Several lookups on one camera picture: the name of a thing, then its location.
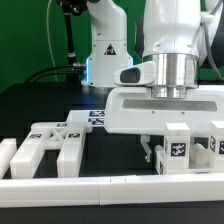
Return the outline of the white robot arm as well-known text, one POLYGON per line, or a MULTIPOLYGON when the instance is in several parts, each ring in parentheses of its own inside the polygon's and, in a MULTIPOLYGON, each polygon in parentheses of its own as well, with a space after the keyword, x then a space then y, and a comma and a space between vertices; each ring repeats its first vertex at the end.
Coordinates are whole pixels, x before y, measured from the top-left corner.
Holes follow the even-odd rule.
POLYGON ((224 12, 223 0, 146 0, 136 41, 143 45, 135 66, 106 57, 124 33, 121 13, 112 0, 87 5, 97 58, 88 62, 89 81, 111 86, 104 127, 109 133, 160 134, 166 124, 185 123, 204 136, 211 121, 224 120, 224 87, 200 85, 197 69, 213 60, 214 42, 224 12))

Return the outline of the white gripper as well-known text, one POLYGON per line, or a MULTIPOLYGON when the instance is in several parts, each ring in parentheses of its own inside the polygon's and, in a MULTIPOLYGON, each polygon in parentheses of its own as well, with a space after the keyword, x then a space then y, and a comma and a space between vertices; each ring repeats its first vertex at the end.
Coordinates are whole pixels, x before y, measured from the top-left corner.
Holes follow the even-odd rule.
POLYGON ((117 87, 107 98, 105 129, 140 134, 151 161, 149 135, 167 124, 186 124, 193 136, 206 136, 213 121, 224 121, 224 80, 196 78, 195 61, 148 61, 114 75, 117 87))

